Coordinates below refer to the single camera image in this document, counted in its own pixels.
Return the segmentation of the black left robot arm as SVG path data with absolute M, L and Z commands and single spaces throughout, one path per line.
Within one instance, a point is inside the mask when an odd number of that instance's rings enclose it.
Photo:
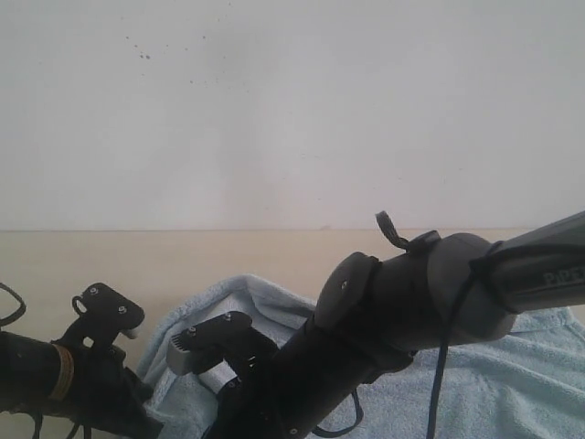
M 70 420 L 86 438 L 94 430 L 157 438 L 163 424 L 147 414 L 153 389 L 124 366 L 126 354 L 62 346 L 1 333 L 1 411 L 27 414 L 38 438 L 46 416 Z

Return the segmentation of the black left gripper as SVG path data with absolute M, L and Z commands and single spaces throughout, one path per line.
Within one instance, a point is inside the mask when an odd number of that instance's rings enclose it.
M 113 347 L 96 353 L 87 347 L 65 347 L 53 341 L 58 374 L 49 401 L 73 422 L 125 438 L 156 439 L 163 424 L 144 404 L 154 389 L 124 366 L 125 353 Z

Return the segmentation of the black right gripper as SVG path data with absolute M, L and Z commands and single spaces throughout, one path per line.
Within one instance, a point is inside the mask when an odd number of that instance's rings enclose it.
M 304 438 L 361 384 L 401 371 L 414 354 L 376 359 L 305 323 L 268 361 L 226 391 L 206 438 Z

